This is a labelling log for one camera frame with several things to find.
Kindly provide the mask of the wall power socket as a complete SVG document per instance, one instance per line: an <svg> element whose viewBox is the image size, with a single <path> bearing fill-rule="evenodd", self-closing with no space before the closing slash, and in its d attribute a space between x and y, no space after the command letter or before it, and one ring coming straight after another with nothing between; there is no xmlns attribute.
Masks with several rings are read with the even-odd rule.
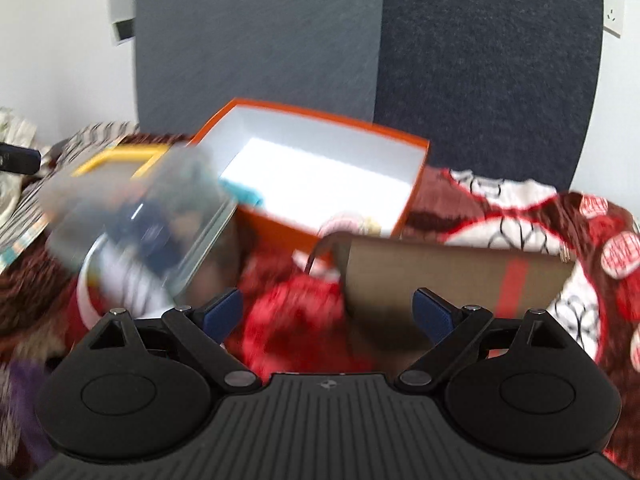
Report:
<svg viewBox="0 0 640 480"><path fill-rule="evenodd" d="M603 28L616 38L623 35L625 0L603 0Z"/></svg>

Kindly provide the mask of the orange cardboard box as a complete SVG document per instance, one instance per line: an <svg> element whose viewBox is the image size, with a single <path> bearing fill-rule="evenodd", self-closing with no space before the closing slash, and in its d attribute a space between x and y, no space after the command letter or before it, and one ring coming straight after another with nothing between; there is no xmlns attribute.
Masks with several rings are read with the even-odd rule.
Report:
<svg viewBox="0 0 640 480"><path fill-rule="evenodd" d="M218 177L258 196L235 218L260 248L311 252L335 229L396 237L426 166L427 140L362 120L234 99L192 139Z"/></svg>

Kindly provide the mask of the grey blue sofa backrest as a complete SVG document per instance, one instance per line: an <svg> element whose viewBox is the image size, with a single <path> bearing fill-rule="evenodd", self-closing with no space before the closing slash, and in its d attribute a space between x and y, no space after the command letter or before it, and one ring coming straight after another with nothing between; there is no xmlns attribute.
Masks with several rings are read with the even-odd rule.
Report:
<svg viewBox="0 0 640 480"><path fill-rule="evenodd" d="M138 116L194 133L235 98L374 122L436 167L570 186L603 0L136 0Z"/></svg>

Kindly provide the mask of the patterned fabric pile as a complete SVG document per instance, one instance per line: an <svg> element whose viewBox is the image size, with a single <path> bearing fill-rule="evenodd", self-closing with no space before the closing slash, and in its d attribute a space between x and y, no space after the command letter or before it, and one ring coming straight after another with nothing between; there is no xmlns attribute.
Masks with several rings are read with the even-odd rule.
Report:
<svg viewBox="0 0 640 480"><path fill-rule="evenodd" d="M139 132L135 122L98 122L54 145L36 142L37 127L3 107L1 140L19 148L34 148L43 156L33 177L1 175L1 269L6 270L47 226L37 198L43 183L86 151L106 148Z"/></svg>

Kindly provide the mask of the clear plastic storage box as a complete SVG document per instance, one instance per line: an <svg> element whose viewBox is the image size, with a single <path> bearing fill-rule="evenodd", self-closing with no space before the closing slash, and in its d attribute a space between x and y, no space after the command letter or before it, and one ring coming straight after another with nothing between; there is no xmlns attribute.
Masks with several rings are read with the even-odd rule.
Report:
<svg viewBox="0 0 640 480"><path fill-rule="evenodd" d="M125 144L82 155L43 185L47 250L99 280L147 278L177 304L201 307L235 285L235 200L215 161L189 144Z"/></svg>

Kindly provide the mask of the brown plaid zipper pouch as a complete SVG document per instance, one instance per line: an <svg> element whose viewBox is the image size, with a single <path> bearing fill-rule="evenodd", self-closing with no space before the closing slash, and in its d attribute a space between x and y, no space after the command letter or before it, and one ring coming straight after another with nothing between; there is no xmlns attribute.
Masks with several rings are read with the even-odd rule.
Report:
<svg viewBox="0 0 640 480"><path fill-rule="evenodd" d="M319 240L305 271L324 257L340 274L345 310L358 344L398 353L431 344L412 318L412 297L421 287L457 307L477 304L498 318L519 318L529 309L549 307L575 266L573 261L539 252L349 232Z"/></svg>

